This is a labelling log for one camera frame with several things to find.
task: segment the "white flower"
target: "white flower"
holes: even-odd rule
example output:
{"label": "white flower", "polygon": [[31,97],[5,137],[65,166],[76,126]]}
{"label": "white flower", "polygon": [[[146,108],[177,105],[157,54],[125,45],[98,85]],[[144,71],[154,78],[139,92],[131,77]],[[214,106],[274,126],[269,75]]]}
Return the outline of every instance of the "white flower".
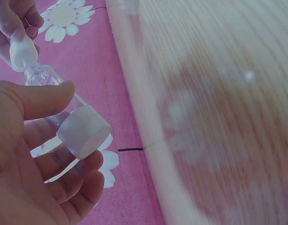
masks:
{"label": "white flower", "polygon": [[59,0],[41,14],[45,20],[39,34],[47,30],[45,41],[60,43],[66,34],[74,36],[78,33],[78,25],[90,21],[95,10],[93,6],[84,6],[86,0]]}
{"label": "white flower", "polygon": [[[105,177],[105,185],[104,188],[112,188],[115,183],[115,177],[112,174],[110,170],[116,168],[119,165],[119,156],[117,153],[113,151],[108,151],[106,150],[112,143],[113,141],[113,136],[110,134],[105,142],[98,148],[98,150],[102,153],[103,155],[103,165],[99,169],[99,171],[104,175]],[[61,144],[61,140],[58,137],[55,137],[49,141],[47,141],[45,144],[43,144],[40,147],[37,147],[36,149],[31,151],[31,155],[33,157],[43,155],[52,149],[54,149],[56,146]],[[62,173],[59,175],[49,179],[47,182],[52,182],[59,177],[61,177],[63,174],[65,174],[68,170],[70,170],[73,166],[75,166],[76,163],[78,163],[78,159],[74,160]]]}

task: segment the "fingernail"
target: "fingernail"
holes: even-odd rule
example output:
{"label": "fingernail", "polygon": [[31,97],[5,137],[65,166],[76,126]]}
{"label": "fingernail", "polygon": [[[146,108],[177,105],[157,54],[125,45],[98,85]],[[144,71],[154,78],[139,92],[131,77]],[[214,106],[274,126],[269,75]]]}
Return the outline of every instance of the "fingernail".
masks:
{"label": "fingernail", "polygon": [[17,28],[11,35],[12,41],[22,41],[25,36],[25,31]]}

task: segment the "wood grain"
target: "wood grain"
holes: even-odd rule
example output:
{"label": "wood grain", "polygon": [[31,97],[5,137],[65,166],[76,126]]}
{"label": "wood grain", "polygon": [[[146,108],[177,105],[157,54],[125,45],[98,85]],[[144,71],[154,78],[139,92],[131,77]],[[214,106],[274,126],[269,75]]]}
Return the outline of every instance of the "wood grain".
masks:
{"label": "wood grain", "polygon": [[107,0],[169,225],[288,225],[288,0]]}

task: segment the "bottle cap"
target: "bottle cap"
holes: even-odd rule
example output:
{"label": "bottle cap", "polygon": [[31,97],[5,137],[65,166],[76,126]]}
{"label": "bottle cap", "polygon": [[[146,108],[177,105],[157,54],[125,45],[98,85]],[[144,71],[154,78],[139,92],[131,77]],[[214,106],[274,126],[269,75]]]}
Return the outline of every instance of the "bottle cap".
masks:
{"label": "bottle cap", "polygon": [[9,49],[11,66],[16,72],[24,72],[38,60],[38,52],[33,41],[25,35],[23,41],[13,42]]}
{"label": "bottle cap", "polygon": [[111,126],[90,105],[73,111],[61,124],[57,136],[77,158],[84,159],[107,139]]}

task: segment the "black line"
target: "black line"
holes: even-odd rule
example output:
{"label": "black line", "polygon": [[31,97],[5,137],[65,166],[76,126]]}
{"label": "black line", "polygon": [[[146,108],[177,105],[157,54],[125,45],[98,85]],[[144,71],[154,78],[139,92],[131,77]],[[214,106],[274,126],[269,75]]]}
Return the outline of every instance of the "black line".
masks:
{"label": "black line", "polygon": [[118,152],[121,151],[143,151],[143,148],[132,148],[132,149],[118,149]]}
{"label": "black line", "polygon": [[104,6],[100,6],[100,7],[97,7],[97,8],[95,8],[95,9],[98,9],[98,8],[105,8],[105,9],[106,9],[106,7],[104,7]]}

